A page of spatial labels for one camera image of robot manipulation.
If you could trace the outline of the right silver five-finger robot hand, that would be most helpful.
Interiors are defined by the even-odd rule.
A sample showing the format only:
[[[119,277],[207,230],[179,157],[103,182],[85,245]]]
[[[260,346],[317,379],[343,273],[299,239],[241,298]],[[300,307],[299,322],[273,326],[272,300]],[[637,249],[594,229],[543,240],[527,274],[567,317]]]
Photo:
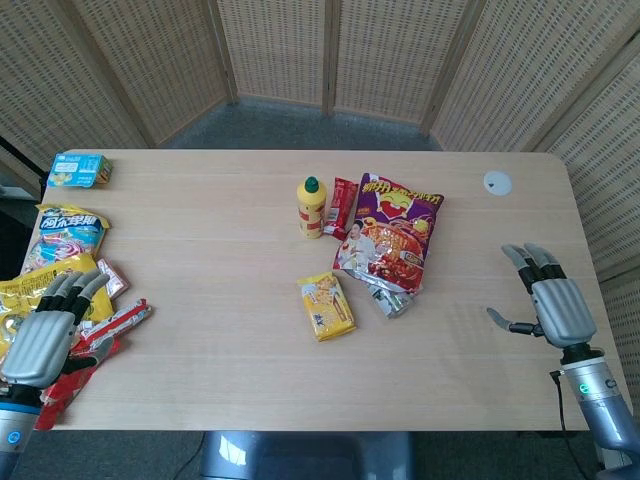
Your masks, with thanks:
[[[533,243],[505,244],[501,251],[515,266],[537,322],[513,322],[489,308],[494,323],[509,333],[543,337],[559,349],[588,343],[597,331],[596,324],[581,290],[566,276],[557,258]]]

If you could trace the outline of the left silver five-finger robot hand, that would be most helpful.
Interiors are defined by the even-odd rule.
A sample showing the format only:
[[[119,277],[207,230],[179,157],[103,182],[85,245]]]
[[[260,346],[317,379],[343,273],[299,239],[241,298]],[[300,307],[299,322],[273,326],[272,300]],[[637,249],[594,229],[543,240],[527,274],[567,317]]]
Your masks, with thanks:
[[[52,385],[92,298],[108,281],[98,269],[57,276],[20,326],[1,368],[4,380],[37,389]]]

